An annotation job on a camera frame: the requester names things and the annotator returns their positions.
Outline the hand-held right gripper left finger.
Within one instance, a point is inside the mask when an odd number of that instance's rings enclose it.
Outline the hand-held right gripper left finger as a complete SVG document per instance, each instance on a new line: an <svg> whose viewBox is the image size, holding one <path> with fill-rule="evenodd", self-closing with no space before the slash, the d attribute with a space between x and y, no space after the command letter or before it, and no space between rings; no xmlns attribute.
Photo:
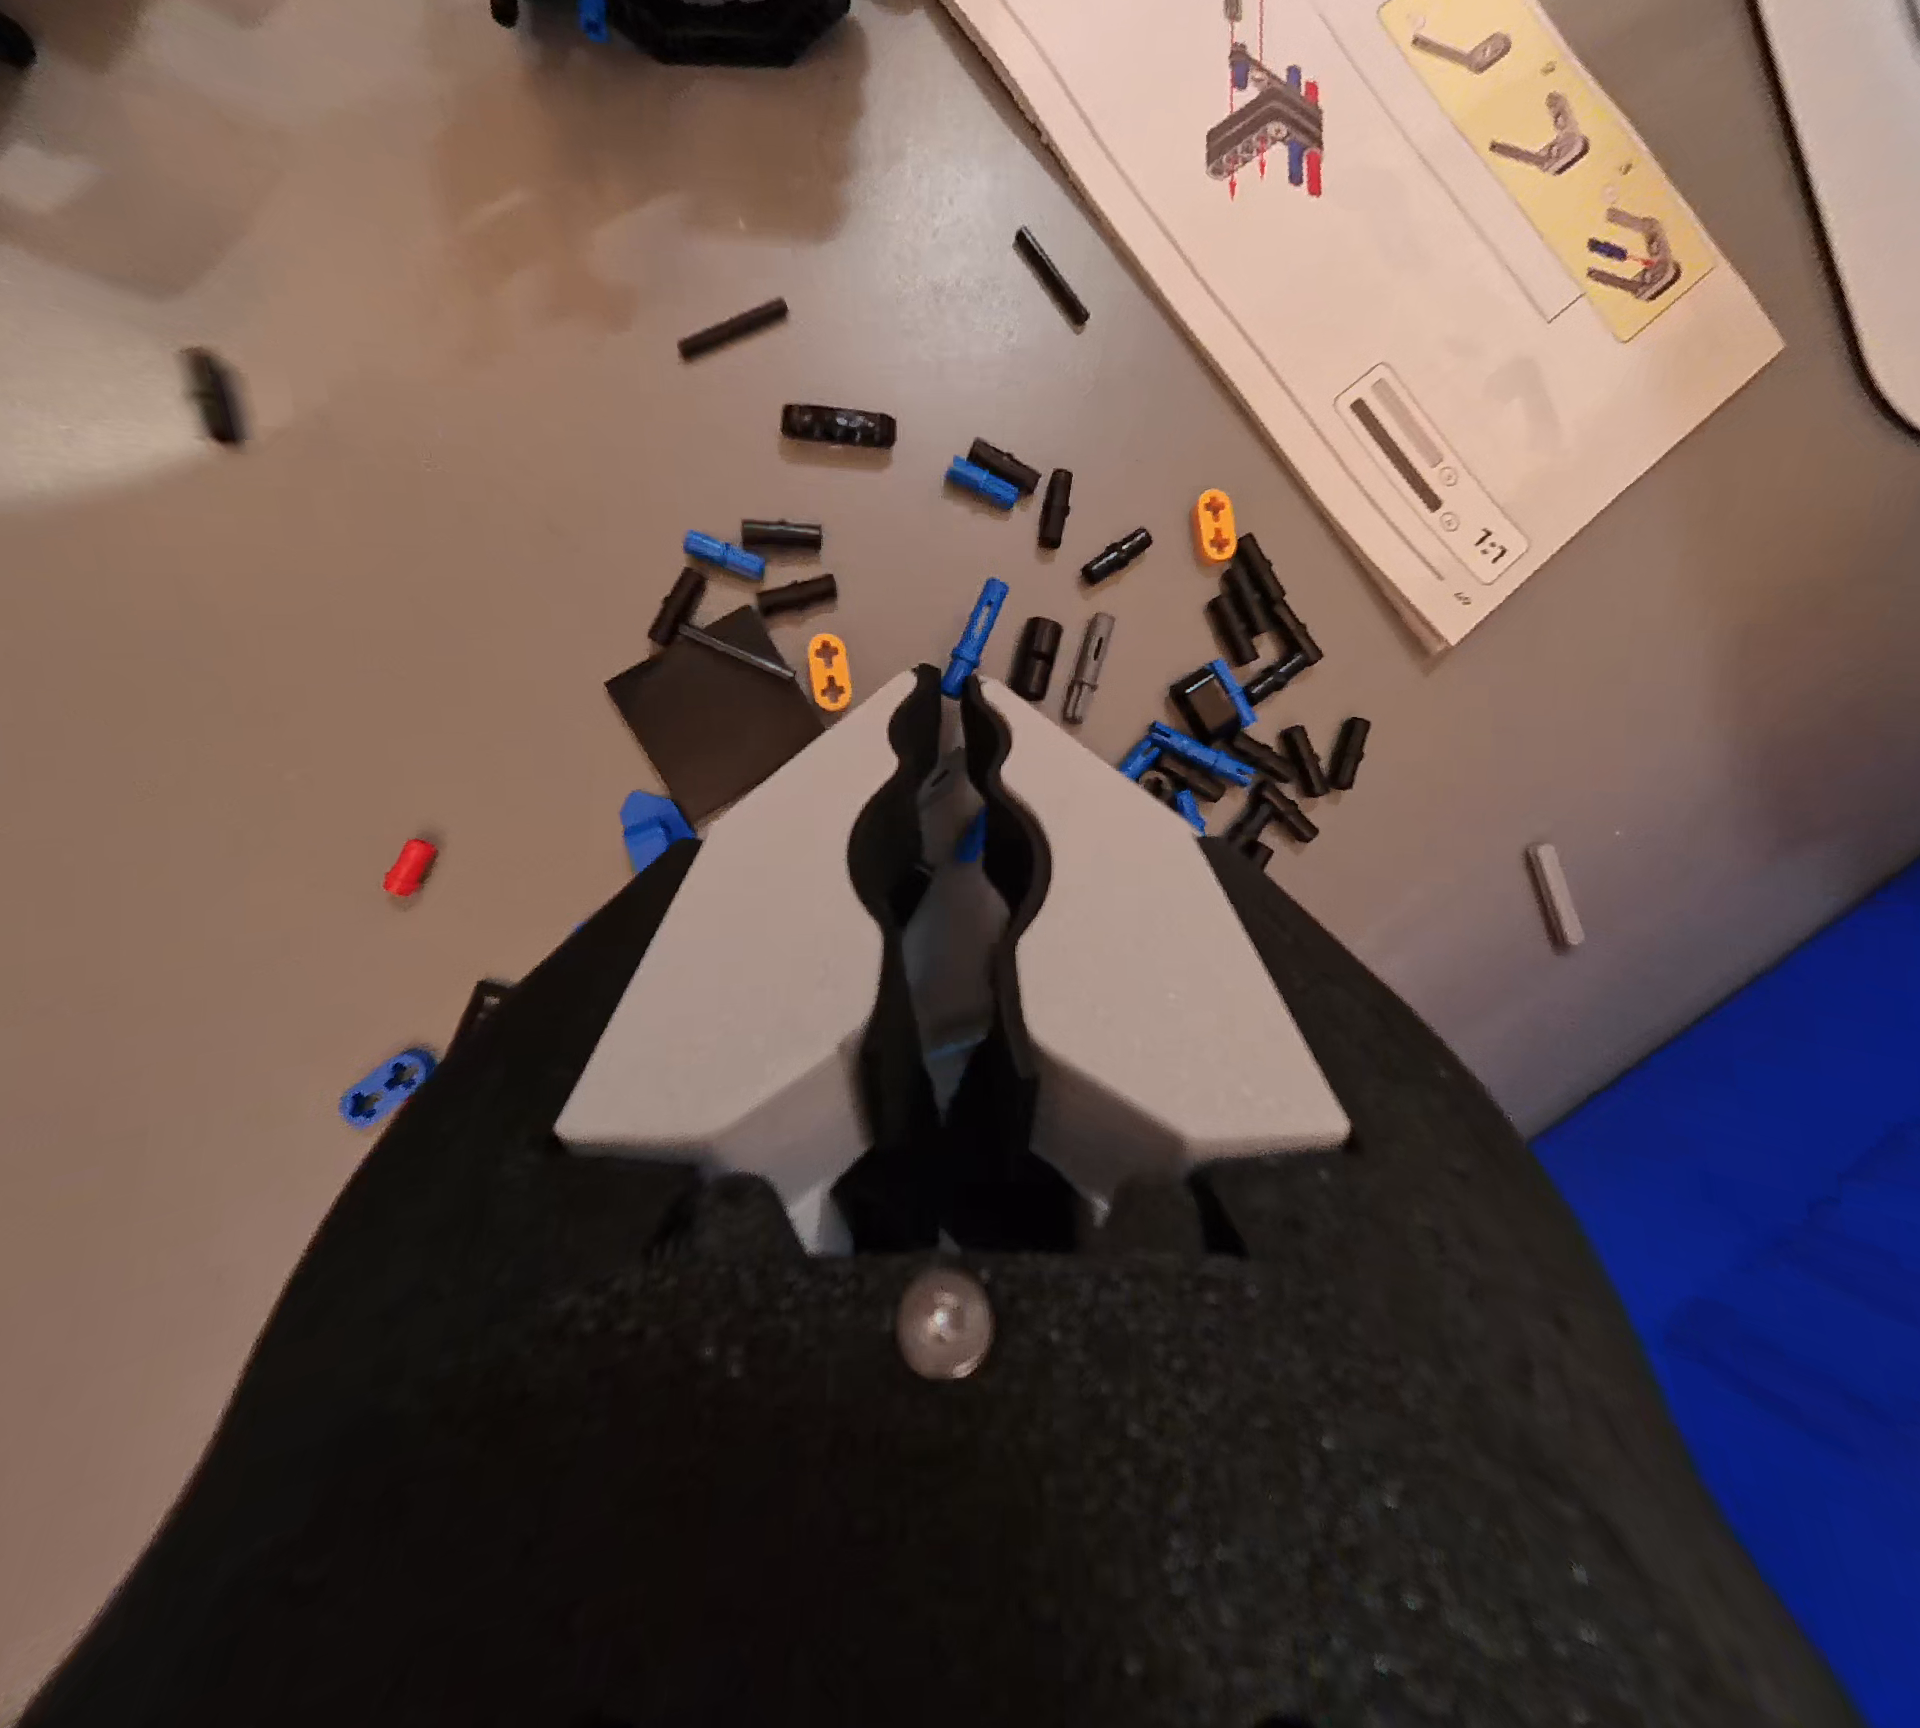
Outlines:
<svg viewBox="0 0 1920 1728"><path fill-rule="evenodd" d="M707 828L556 1121L569 1153L757 1178L855 1253L938 1244L906 928L943 719L908 668Z"/></svg>

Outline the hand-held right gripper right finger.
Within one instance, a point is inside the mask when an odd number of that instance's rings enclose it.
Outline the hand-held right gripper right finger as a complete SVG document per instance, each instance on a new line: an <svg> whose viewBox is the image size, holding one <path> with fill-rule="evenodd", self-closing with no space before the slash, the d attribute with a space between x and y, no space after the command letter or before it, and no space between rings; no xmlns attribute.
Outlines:
<svg viewBox="0 0 1920 1728"><path fill-rule="evenodd" d="M1069 1251L1127 1189L1346 1146L1253 939L1265 879L1008 688L972 680L957 712L1004 925L943 1114L947 1236Z"/></svg>

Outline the blue lego pin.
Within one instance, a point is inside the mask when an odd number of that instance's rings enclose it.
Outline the blue lego pin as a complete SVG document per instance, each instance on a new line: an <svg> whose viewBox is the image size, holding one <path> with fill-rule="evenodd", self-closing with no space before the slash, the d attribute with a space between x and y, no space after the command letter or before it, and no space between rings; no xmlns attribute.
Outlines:
<svg viewBox="0 0 1920 1728"><path fill-rule="evenodd" d="M962 634L952 645L940 674L940 693L947 702L957 702L979 670L1008 595L1009 588L999 579L982 583Z"/></svg>

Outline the blue lego piece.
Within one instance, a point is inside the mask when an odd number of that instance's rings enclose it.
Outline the blue lego piece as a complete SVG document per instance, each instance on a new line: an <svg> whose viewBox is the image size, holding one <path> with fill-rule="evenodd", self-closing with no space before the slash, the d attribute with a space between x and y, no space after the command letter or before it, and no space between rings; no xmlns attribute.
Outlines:
<svg viewBox="0 0 1920 1728"><path fill-rule="evenodd" d="M700 833L681 807L668 794L636 789L617 810L621 845L633 876L650 871L661 854L681 845L697 845Z"/></svg>

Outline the black flat lego panel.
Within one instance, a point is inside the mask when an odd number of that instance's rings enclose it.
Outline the black flat lego panel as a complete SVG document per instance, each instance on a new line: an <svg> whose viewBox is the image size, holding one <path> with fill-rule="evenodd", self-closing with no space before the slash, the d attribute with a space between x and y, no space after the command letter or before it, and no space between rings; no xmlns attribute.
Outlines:
<svg viewBox="0 0 1920 1728"><path fill-rule="evenodd" d="M664 794L703 826L825 732L754 607L675 637L603 683Z"/></svg>

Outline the blue thin lego liftarm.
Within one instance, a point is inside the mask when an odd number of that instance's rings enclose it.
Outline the blue thin lego liftarm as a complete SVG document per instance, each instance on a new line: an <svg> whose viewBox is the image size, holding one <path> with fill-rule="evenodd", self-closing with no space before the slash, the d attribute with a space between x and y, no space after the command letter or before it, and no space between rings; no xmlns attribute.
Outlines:
<svg viewBox="0 0 1920 1728"><path fill-rule="evenodd" d="M437 1065L430 1047L398 1050L339 1097L339 1118L358 1133L376 1128L413 1099Z"/></svg>

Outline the grey lego axle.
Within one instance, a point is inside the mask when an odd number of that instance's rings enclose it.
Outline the grey lego axle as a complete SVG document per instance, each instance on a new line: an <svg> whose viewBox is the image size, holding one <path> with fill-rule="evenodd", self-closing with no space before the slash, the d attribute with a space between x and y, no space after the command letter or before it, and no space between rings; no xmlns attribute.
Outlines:
<svg viewBox="0 0 1920 1728"><path fill-rule="evenodd" d="M1524 849L1524 868L1551 946L1560 953L1582 949L1586 931L1558 849L1549 842L1527 842Z"/></svg>

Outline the scatter of small lego pins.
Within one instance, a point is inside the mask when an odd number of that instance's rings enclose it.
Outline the scatter of small lego pins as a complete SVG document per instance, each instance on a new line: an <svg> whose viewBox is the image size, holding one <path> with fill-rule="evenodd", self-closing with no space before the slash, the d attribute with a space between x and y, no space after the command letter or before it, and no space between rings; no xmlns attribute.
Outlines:
<svg viewBox="0 0 1920 1728"><path fill-rule="evenodd" d="M1074 473L1053 467L1039 471L987 440L976 439L953 457L941 474L947 493L982 505L994 517L1015 517L1038 493L1033 541L1044 558L1063 552L1071 514ZM837 607L837 577L819 569L825 531L814 520L783 517L742 517L732 537L684 534L684 566L646 631L647 657L669 647L679 634L701 640L701 605L707 584L717 579L752 584L752 598L739 608L755 608L770 631L774 620L802 620L807 628L802 660L787 668L806 685L806 645L824 628L821 617ZM1143 527L1126 531L1099 546L1080 564L1078 583L1086 593L1118 580L1138 566L1152 549ZM811 571L768 587L770 563L806 558ZM1197 563L1212 575L1212 595L1204 617L1212 637L1208 657L1177 674L1164 691L1164 712L1172 721L1154 721L1122 757L1118 771L1154 801L1169 807L1196 835L1205 835L1210 809L1233 792L1243 792L1240 810L1223 828L1223 839L1255 866L1274 857L1270 839L1308 846L1320 835L1313 805L1352 792L1364 765L1372 723L1349 715L1337 726L1330 750L1316 747L1310 730L1293 723L1261 738L1255 729L1261 709L1284 688L1316 668L1326 652L1293 608L1278 569L1251 532L1238 529L1238 549L1219 569ZM1078 647L1060 688L1057 719L1068 730L1080 730L1092 712L1093 695L1111 657L1116 619L1097 611L1088 614ZM1051 683L1066 654L1063 624L1047 617L1030 617L1014 643L1006 666L1006 688L1032 709L1051 699Z"/></svg>

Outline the short black lego axle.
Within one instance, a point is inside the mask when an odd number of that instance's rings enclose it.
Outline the short black lego axle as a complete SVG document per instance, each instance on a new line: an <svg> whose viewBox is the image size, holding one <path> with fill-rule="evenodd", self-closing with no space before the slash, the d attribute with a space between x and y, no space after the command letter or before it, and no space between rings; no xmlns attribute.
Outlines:
<svg viewBox="0 0 1920 1728"><path fill-rule="evenodd" d="M1060 264L1044 250L1033 231L1017 227L1011 237L1011 248L1068 329L1071 332L1084 332L1092 321L1092 313Z"/></svg>
<svg viewBox="0 0 1920 1728"><path fill-rule="evenodd" d="M781 296L770 300L757 300L755 305L742 309L737 313L726 314L713 323L707 323L675 342L675 353L681 364L694 364L706 361L722 350L733 348L746 340L755 338L790 319L787 300Z"/></svg>

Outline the lego instruction booklet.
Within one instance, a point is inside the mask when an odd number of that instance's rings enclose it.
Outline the lego instruction booklet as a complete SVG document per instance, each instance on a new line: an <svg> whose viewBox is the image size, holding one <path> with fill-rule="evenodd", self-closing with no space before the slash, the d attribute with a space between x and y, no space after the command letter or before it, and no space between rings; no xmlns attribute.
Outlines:
<svg viewBox="0 0 1920 1728"><path fill-rule="evenodd" d="M1430 652L1782 350L1537 0L940 0Z"/></svg>

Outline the black lego connector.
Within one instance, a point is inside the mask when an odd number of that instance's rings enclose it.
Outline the black lego connector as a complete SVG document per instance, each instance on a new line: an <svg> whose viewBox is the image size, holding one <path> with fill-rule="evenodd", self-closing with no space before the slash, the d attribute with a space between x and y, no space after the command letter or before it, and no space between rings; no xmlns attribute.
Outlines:
<svg viewBox="0 0 1920 1728"><path fill-rule="evenodd" d="M180 348L180 372L204 439L238 450L250 440L244 397L230 364L209 348Z"/></svg>

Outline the blue plastic bin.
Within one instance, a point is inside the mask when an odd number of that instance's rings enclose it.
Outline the blue plastic bin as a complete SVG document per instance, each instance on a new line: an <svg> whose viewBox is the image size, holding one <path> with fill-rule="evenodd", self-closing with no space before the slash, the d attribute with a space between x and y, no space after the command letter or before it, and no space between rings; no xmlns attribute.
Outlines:
<svg viewBox="0 0 1920 1728"><path fill-rule="evenodd" d="M1918 871L1531 1150L1691 1463L1869 1725L1918 1722Z"/></svg>

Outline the white document stand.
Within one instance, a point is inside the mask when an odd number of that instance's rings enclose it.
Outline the white document stand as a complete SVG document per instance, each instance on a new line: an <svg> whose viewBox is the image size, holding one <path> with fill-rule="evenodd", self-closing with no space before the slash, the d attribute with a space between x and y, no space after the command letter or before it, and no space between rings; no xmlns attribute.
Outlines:
<svg viewBox="0 0 1920 1728"><path fill-rule="evenodd" d="M1747 0L1853 366L1918 430L1918 0Z"/></svg>

